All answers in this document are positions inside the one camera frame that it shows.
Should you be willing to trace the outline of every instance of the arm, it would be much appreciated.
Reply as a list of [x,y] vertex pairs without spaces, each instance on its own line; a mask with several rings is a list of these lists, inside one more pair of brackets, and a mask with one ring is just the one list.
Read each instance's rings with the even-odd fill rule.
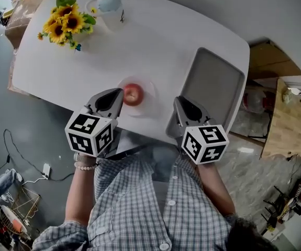
[[235,214],[234,203],[222,182],[214,163],[198,165],[199,175],[203,183],[204,193],[223,215]]
[[87,226],[94,205],[94,170],[76,168],[65,207],[65,221],[77,221]]

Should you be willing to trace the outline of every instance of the shirt sleeve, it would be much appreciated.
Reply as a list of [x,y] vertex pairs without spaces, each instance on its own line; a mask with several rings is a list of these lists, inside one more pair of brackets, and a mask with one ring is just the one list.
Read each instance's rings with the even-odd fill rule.
[[75,221],[65,221],[58,227],[49,227],[34,241],[32,250],[86,250],[87,229]]

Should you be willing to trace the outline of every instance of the power strip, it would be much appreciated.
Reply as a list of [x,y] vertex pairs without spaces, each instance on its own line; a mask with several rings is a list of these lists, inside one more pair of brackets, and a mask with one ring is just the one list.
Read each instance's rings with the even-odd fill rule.
[[44,177],[45,179],[49,179],[50,171],[51,171],[50,165],[44,164],[42,177]]

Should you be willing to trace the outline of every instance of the gray tray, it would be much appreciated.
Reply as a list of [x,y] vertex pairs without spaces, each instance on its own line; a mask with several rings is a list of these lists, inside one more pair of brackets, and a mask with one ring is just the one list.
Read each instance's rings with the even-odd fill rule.
[[[237,103],[241,102],[244,74],[222,58],[205,48],[199,48],[186,79],[181,95],[205,107],[217,124],[229,131],[230,121],[235,118]],[[180,136],[172,115],[166,133],[172,138]]]

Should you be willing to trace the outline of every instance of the cardboard box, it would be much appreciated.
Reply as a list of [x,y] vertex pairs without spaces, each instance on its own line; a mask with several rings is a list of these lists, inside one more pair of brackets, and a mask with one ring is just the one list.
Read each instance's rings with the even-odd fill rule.
[[274,42],[267,41],[250,48],[248,79],[298,75],[301,70]]
[[20,0],[7,23],[5,36],[9,39],[14,49],[19,48],[27,26],[36,9],[43,0]]

